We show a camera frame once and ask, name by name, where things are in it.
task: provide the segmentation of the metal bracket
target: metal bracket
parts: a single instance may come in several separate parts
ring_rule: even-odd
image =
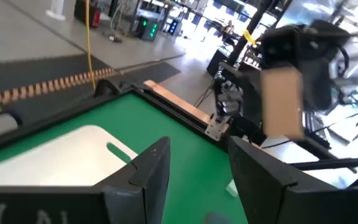
[[[216,114],[211,119],[208,127],[205,130],[205,134],[216,141],[219,141],[222,137],[224,126],[229,121],[230,116],[221,117]]]

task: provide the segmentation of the cardboard piece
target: cardboard piece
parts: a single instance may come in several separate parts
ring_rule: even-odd
[[[301,76],[294,67],[262,70],[264,131],[268,137],[303,138]]]

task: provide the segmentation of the gray floor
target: gray floor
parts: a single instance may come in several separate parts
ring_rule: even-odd
[[[45,15],[50,7],[47,0],[0,0],[0,62],[27,58],[56,57],[81,54],[85,49],[85,27],[73,19],[75,0],[65,1],[64,22],[55,21]],[[124,39],[121,44],[113,44],[100,33],[91,32],[92,54],[113,68],[126,67],[161,58],[171,59],[169,64],[181,70],[176,79],[165,87],[184,100],[195,103],[202,92],[210,86],[211,77],[205,72],[208,62],[216,49],[209,42],[201,43],[183,38],[157,37],[155,42],[137,39]],[[200,109],[213,113],[212,95]],[[9,121],[2,122],[7,126]],[[264,146],[280,142],[282,139],[268,139]],[[337,145],[339,157],[354,157],[354,146],[344,148]],[[293,143],[268,150],[286,162],[315,161],[316,158]],[[358,177],[347,169],[313,172],[313,175],[338,187],[349,185]]]

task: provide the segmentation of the green mat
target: green mat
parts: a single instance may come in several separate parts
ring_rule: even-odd
[[[127,95],[0,151],[0,161],[93,124],[136,153],[160,139],[171,139],[171,168],[163,223],[204,223],[219,213],[233,223],[247,223],[241,202],[226,186],[232,179],[228,155],[135,95]]]

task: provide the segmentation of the black floor mat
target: black floor mat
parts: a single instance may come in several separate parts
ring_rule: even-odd
[[[143,82],[146,80],[153,80],[156,83],[160,83],[178,73],[180,73],[180,70],[176,69],[172,65],[168,64],[167,62],[160,62],[140,70],[131,71],[124,76],[129,82]]]
[[[93,70],[110,68],[109,65],[95,57],[92,57],[92,67]],[[0,62],[0,91],[76,75],[86,71],[88,71],[88,61],[85,54]]]
[[[96,58],[93,60],[94,70],[108,67]],[[117,83],[121,80],[127,82],[153,80],[159,83],[180,72],[166,62],[140,69],[132,69],[124,75],[115,75],[109,79]],[[2,94],[4,90],[12,90],[13,88],[20,88],[20,86],[84,73],[87,70],[85,55],[49,58],[31,62],[0,63],[0,92]],[[9,103],[6,107],[16,111],[22,117],[24,124],[29,124],[53,116],[57,111],[73,106],[81,98],[90,96],[92,93],[92,86],[87,83],[19,100]]]

